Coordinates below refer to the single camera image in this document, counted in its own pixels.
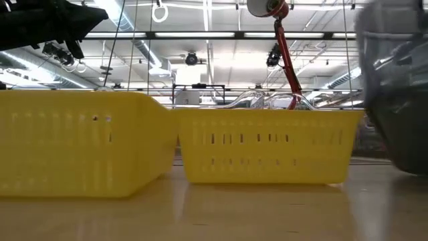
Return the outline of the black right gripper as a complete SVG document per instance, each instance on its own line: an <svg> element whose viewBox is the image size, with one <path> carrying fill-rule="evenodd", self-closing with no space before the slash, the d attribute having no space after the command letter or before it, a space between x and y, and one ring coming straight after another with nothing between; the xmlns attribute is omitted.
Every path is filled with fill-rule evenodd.
<svg viewBox="0 0 428 241"><path fill-rule="evenodd" d="M393 62L398 66L409 65L413 62L411 51L413 49L412 42L406 42L399 45L393 51Z"/></svg>

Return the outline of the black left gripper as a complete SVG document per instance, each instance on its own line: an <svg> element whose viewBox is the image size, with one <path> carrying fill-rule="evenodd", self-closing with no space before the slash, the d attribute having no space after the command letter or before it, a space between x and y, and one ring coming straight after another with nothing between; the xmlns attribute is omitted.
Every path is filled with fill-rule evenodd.
<svg viewBox="0 0 428 241"><path fill-rule="evenodd" d="M59 44L65 43L73 57L82 59L80 43L100 22L109 18L107 12L67 0L49 0L49 7L53 13L54 39Z"/></svg>

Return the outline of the clear plastic basket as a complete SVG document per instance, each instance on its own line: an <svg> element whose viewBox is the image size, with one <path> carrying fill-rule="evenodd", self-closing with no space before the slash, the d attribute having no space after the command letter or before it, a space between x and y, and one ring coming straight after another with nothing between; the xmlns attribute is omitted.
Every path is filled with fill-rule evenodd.
<svg viewBox="0 0 428 241"><path fill-rule="evenodd" d="M234 101L226 104L224 108L252 108L263 109L265 92L261 90L248 90L240 94Z"/></svg>
<svg viewBox="0 0 428 241"><path fill-rule="evenodd" d="M370 0L355 18L354 30L364 101L381 92L428 89L428 9L423 0ZM413 62L398 66L393 51L413 43Z"/></svg>
<svg viewBox="0 0 428 241"><path fill-rule="evenodd" d="M267 97L264 100L263 107L278 110L317 110L304 96L293 93L283 93Z"/></svg>

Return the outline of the black plastic basket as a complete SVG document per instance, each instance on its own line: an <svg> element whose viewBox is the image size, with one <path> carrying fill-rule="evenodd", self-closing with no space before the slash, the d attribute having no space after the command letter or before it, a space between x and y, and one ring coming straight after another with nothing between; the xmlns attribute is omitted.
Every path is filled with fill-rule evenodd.
<svg viewBox="0 0 428 241"><path fill-rule="evenodd" d="M379 92L364 107L393 165L428 176L428 89Z"/></svg>

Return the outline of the large yellow slotted plastic basket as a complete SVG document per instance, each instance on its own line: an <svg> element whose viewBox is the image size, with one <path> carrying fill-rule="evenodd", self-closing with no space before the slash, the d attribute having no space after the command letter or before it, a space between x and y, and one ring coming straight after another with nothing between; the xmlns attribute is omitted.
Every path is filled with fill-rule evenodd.
<svg viewBox="0 0 428 241"><path fill-rule="evenodd" d="M136 92L0 91L0 196L128 197L166 173L177 122Z"/></svg>

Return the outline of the red desk lamp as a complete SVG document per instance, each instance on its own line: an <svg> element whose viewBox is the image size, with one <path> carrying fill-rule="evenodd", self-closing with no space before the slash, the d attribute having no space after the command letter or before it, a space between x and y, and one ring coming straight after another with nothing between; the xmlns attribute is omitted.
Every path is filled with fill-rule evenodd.
<svg viewBox="0 0 428 241"><path fill-rule="evenodd" d="M282 25L282 21L287 17L290 8L285 0L247 0L247 9L255 17L275 18L274 32L284 62L282 69L288 79L292 94L294 95L288 109L293 110L299 100L297 94L301 95L302 88L292 65L286 37L284 35L284 27Z"/></svg>

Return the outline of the silver ceiling air duct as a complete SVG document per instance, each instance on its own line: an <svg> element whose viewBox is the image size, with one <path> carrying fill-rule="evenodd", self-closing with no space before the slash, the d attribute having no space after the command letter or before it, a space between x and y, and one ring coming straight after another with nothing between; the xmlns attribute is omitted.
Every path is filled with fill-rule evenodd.
<svg viewBox="0 0 428 241"><path fill-rule="evenodd" d="M55 78L63 78L80 88L97 88L98 85L79 77L76 74L65 71L63 68L52 64L48 60L44 60L35 54L23 49L15 48L0 52L0 57L10 60L13 64L18 64L27 71L31 77L37 80L54 80Z"/></svg>

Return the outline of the black overhead frame beam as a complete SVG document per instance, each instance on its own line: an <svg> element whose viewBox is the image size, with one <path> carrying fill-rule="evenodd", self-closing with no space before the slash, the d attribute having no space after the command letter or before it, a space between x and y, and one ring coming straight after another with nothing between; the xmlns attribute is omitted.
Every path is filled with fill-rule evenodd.
<svg viewBox="0 0 428 241"><path fill-rule="evenodd" d="M286 39L290 40L355 40L354 32L303 32L286 31ZM84 39L274 39L276 34L272 31L95 31L88 33Z"/></svg>

